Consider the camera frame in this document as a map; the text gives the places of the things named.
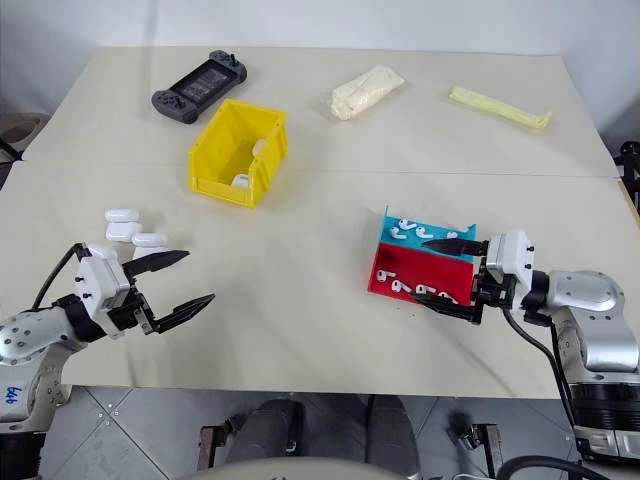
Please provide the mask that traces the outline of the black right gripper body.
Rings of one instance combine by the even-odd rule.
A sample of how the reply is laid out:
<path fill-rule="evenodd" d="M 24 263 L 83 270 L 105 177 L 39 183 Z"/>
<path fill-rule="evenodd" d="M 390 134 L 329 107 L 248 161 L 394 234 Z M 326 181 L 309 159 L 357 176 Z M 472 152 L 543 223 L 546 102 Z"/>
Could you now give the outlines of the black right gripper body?
<path fill-rule="evenodd" d="M 502 274 L 501 280 L 497 280 L 494 272 L 486 266 L 486 260 L 482 259 L 473 279 L 471 292 L 473 307 L 470 322 L 474 325 L 481 323 L 484 307 L 511 309 L 516 285 L 517 279 L 513 274 Z"/>

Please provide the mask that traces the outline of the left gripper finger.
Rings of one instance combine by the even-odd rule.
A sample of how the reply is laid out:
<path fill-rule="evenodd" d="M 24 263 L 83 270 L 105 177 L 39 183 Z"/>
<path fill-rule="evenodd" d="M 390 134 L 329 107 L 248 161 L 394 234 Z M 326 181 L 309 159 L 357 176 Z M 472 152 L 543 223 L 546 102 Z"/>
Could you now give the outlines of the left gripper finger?
<path fill-rule="evenodd" d="M 215 294 L 211 293 L 175 307 L 169 315 L 152 322 L 152 331 L 158 334 L 162 334 L 191 320 L 201 310 L 209 305 L 214 300 L 214 298 Z"/>
<path fill-rule="evenodd" d="M 146 272 L 155 272 L 167 268 L 189 255 L 190 252 L 186 250 L 169 250 L 166 252 L 151 253 L 124 263 L 122 269 L 126 275 L 140 275 Z"/>

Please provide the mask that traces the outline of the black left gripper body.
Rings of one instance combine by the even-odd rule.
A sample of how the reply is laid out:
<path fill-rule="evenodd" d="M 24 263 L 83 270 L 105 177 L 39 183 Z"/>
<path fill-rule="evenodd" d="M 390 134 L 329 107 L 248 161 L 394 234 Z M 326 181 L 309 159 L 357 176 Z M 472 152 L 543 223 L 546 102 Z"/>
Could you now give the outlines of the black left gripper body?
<path fill-rule="evenodd" d="M 145 296 L 135 287 L 129 289 L 123 303 L 107 312 L 108 318 L 119 331 L 139 326 L 145 335 L 157 332 L 155 315 Z"/>

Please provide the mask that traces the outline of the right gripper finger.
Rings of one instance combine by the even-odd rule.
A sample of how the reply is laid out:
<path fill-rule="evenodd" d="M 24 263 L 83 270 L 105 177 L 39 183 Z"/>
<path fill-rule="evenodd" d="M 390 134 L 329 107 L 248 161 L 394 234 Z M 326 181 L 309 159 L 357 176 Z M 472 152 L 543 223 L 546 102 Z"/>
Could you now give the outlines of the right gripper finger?
<path fill-rule="evenodd" d="M 454 303 L 449 298 L 444 298 L 431 293 L 410 293 L 413 300 L 424 307 L 441 315 L 465 320 L 473 325 L 480 325 L 482 319 L 482 307 L 464 306 Z"/>
<path fill-rule="evenodd" d="M 485 256 L 488 250 L 487 241 L 466 240 L 461 238 L 434 239 L 422 243 L 424 248 L 449 256 L 473 257 Z"/>

